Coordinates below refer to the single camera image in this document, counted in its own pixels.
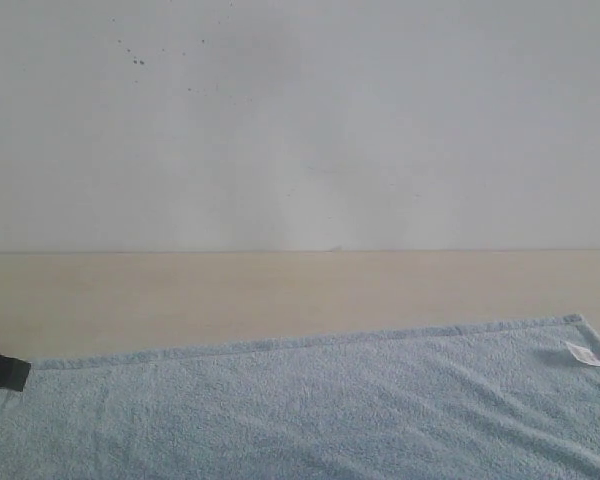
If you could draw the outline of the light blue terry towel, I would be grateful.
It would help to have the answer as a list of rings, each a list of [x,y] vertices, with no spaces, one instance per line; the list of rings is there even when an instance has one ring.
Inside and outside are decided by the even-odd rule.
[[[580,316],[36,361],[0,479],[600,479]]]

